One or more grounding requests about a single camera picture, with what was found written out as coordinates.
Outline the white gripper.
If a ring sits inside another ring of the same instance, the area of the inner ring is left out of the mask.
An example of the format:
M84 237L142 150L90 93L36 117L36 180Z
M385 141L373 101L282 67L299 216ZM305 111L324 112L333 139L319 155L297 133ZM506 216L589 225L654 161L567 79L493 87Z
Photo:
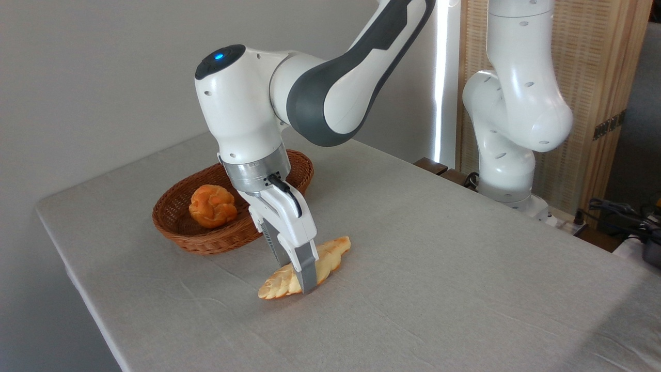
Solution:
M249 204L257 231L266 238L279 266L292 264L303 294L317 286L317 228L302 193L267 188L239 195Z

